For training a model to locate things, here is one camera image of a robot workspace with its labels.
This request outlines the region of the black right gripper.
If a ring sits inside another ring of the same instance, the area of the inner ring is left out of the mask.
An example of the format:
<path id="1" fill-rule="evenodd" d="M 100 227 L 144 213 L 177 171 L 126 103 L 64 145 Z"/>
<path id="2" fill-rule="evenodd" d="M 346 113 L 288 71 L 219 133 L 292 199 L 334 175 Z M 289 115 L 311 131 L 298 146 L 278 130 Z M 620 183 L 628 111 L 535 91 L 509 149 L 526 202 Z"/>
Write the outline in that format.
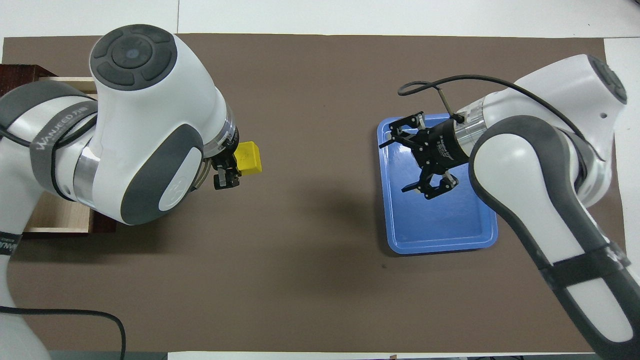
<path id="1" fill-rule="evenodd" d="M 417 150 L 414 157 L 417 164 L 424 169 L 420 172 L 417 182 L 402 187 L 402 193 L 418 192 L 423 194 L 425 199 L 434 199 L 459 185 L 458 178 L 448 170 L 468 163 L 469 156 L 458 143 L 455 123 L 454 120 L 446 120 L 426 129 L 423 111 L 387 123 L 389 137 L 380 143 L 378 148 L 382 150 L 398 143 L 411 150 Z M 404 127 L 418 129 L 418 132 L 409 133 L 403 129 Z M 442 174 L 437 186 L 431 184 L 434 174 Z"/>

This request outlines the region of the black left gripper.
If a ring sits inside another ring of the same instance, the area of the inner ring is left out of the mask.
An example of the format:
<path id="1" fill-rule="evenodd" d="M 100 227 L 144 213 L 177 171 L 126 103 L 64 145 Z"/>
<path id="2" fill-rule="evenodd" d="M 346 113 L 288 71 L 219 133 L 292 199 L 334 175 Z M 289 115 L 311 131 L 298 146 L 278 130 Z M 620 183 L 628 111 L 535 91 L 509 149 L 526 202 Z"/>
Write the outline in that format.
<path id="1" fill-rule="evenodd" d="M 238 169 L 235 157 L 239 143 L 240 133 L 238 128 L 235 128 L 233 135 L 222 142 L 222 150 L 212 157 L 212 167 L 215 170 L 214 189 L 217 191 L 231 189 L 240 184 L 242 171 Z"/>

